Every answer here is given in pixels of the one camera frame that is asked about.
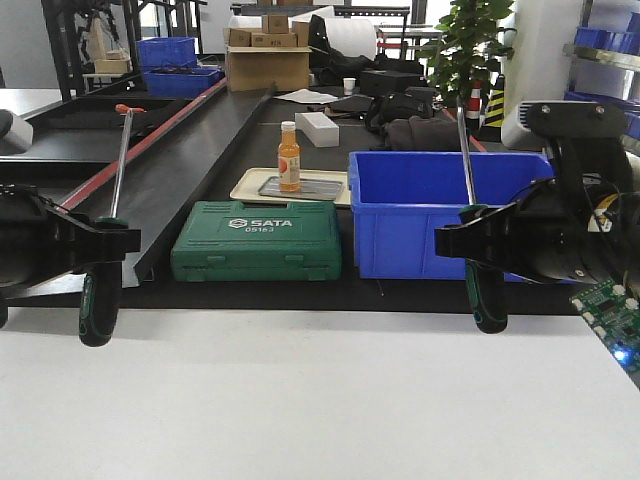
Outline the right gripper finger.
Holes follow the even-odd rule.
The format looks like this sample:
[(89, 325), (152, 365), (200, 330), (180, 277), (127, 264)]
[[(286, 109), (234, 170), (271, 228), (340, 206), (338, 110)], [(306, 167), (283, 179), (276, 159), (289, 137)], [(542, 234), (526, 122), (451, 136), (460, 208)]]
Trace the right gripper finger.
[(555, 182), (480, 184), (479, 201), (435, 229), (435, 252), (538, 284), (555, 282)]

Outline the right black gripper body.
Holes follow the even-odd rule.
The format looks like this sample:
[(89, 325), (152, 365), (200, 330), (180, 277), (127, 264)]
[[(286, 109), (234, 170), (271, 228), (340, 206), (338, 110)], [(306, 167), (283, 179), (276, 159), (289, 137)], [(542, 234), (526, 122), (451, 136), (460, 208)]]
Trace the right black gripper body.
[(639, 191), (622, 144), (626, 115), (594, 102), (536, 102), (524, 114), (551, 179), (518, 203), (514, 272), (536, 282), (639, 283)]

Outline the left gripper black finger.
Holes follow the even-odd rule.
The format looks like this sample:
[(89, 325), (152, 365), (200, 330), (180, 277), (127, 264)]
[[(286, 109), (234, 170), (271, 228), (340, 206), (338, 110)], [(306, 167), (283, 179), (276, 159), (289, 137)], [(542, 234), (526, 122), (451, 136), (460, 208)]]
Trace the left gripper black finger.
[(141, 230), (119, 218), (91, 219), (63, 210), (50, 199), (38, 197), (45, 214), (39, 234), (39, 273), (55, 278), (64, 273), (83, 273), (99, 263), (122, 262), (128, 253), (139, 252)]

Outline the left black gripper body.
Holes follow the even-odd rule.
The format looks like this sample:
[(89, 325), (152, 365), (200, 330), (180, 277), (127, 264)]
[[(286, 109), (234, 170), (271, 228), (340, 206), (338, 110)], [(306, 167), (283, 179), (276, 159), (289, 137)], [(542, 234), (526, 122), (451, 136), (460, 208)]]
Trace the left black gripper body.
[(34, 277), (46, 224), (47, 211), (35, 187), (1, 185), (1, 326), (8, 320), (4, 291)]

